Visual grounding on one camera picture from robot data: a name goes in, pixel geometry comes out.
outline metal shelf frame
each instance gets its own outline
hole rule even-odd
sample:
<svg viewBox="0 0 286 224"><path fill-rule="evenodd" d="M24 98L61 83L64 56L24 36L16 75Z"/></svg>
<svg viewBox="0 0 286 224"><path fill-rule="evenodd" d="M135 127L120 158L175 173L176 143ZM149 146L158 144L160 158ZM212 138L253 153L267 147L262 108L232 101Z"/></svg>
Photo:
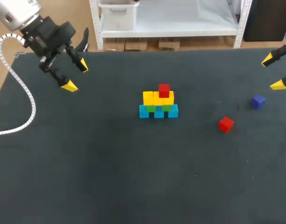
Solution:
<svg viewBox="0 0 286 224"><path fill-rule="evenodd" d="M214 30L214 23L213 28L205 31L199 31L197 28L190 29L190 26L184 26L182 29L179 29L179 27L176 27L173 32L169 30L169 32L166 32L166 29L161 31L158 31L157 27L151 27L154 24L150 23L150 29L146 28L148 26L148 21L142 21L144 20L143 16L141 15L140 21L138 21L138 28L136 28L134 31L109 31L106 30L106 24L104 23L104 15L102 14L101 18L99 18L99 0L89 0L90 6L91 6L91 13L92 13L92 19L93 19L93 25L95 29L95 35L97 40L97 46L98 50L103 50L103 38L109 38L109 37L168 37L168 36L208 36L208 35L236 35L234 48L238 49L240 48L243 36L244 36L244 30L246 26L246 22L249 16L252 0L241 0L241 12L240 12L240 20L239 23L236 20L236 15L233 13L231 3L232 0L227 0L227 3L229 5L230 13L232 13L232 18L234 20L234 23L230 24L229 27L222 27L217 28Z"/></svg>

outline blue cube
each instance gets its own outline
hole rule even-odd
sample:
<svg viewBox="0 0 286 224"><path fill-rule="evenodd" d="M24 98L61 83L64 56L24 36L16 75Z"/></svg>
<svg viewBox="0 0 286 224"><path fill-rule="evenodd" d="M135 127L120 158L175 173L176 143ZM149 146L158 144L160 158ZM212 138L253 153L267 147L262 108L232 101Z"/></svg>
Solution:
<svg viewBox="0 0 286 224"><path fill-rule="evenodd" d="M255 109L260 109L266 103L266 99L261 95L256 95L251 99L251 106Z"/></svg>
<svg viewBox="0 0 286 224"><path fill-rule="evenodd" d="M162 111L162 106L156 106L156 111Z"/></svg>
<svg viewBox="0 0 286 224"><path fill-rule="evenodd" d="M149 112L145 105L140 105L140 118L149 118Z"/></svg>
<svg viewBox="0 0 286 224"><path fill-rule="evenodd" d="M164 118L165 117L165 113L163 111L156 111L154 113L154 118Z"/></svg>
<svg viewBox="0 0 286 224"><path fill-rule="evenodd" d="M168 112L168 118L177 118L178 117L178 105L172 105L172 109Z"/></svg>

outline dark table mat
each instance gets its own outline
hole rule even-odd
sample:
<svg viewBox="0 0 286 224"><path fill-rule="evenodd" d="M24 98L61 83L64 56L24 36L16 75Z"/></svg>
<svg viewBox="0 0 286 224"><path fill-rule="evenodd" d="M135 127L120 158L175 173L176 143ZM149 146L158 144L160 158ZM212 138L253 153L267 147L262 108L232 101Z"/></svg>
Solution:
<svg viewBox="0 0 286 224"><path fill-rule="evenodd" d="M268 49L88 53L79 91L57 88L33 54L13 69L37 104L34 122L0 136L0 224L286 224L286 57ZM170 83L178 119L139 119L143 91ZM261 110L249 107L255 94ZM0 131L30 116L11 75ZM217 124L235 121L229 134Z"/></svg>

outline yellow block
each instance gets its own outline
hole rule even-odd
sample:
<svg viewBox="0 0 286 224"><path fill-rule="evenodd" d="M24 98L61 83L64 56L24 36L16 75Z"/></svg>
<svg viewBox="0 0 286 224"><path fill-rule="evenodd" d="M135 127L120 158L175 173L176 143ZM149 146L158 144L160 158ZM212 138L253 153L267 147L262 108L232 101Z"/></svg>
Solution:
<svg viewBox="0 0 286 224"><path fill-rule="evenodd" d="M85 66L85 68L87 69L87 70L85 70L85 71L83 71L83 72L87 72L89 69L88 69L88 66L87 66L87 64L86 64L86 62L85 62L85 60L84 60L84 58L82 58L81 63L82 63L83 66Z"/></svg>
<svg viewBox="0 0 286 224"><path fill-rule="evenodd" d="M145 106L153 106L153 91L143 92L143 101Z"/></svg>
<svg viewBox="0 0 286 224"><path fill-rule="evenodd" d="M262 62L262 65L265 67L264 63L269 61L270 59L272 59L272 54L269 53L269 55L264 59L264 61Z"/></svg>
<svg viewBox="0 0 286 224"><path fill-rule="evenodd" d="M78 88L73 84L73 82L71 80L69 80L69 82L63 86L61 86L61 88L66 89L70 92L74 92L76 90L78 90Z"/></svg>
<svg viewBox="0 0 286 224"><path fill-rule="evenodd" d="M160 98L160 92L153 92L153 103L154 106L163 106L163 98Z"/></svg>
<svg viewBox="0 0 286 224"><path fill-rule="evenodd" d="M164 105L173 105L174 104L174 92L170 91L170 97L163 99Z"/></svg>
<svg viewBox="0 0 286 224"><path fill-rule="evenodd" d="M286 90L286 86L284 85L282 79L272 84L270 88L272 88L273 90Z"/></svg>

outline red block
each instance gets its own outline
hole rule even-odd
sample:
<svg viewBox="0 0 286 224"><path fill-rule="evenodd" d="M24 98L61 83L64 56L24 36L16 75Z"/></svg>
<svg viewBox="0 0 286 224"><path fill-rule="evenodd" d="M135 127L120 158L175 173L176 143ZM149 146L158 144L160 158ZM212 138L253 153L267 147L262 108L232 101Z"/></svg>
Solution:
<svg viewBox="0 0 286 224"><path fill-rule="evenodd" d="M230 118L224 117L218 125L218 128L224 132L224 133L228 133L232 127L234 126L234 121L231 120Z"/></svg>
<svg viewBox="0 0 286 224"><path fill-rule="evenodd" d="M160 98L170 97L170 84L160 84L159 85Z"/></svg>

